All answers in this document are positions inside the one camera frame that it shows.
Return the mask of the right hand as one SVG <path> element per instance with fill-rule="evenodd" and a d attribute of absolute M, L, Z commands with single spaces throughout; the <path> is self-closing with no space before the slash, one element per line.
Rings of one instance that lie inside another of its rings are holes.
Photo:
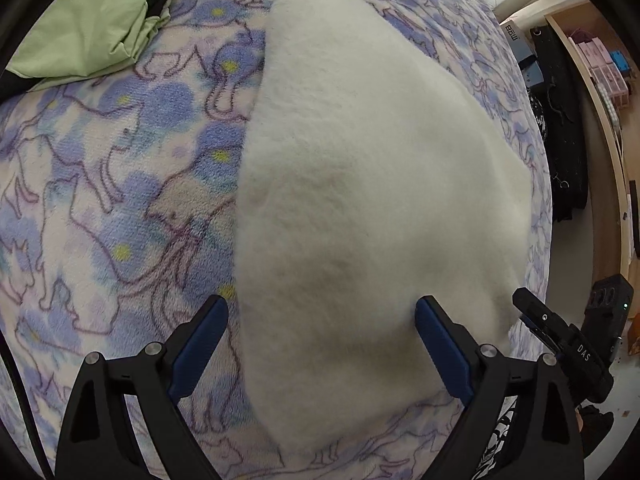
<path fill-rule="evenodd" d="M 611 431 L 614 414 L 602 413 L 596 406 L 586 405 L 576 408 L 576 418 L 582 439 L 582 456 L 587 458 Z"/>

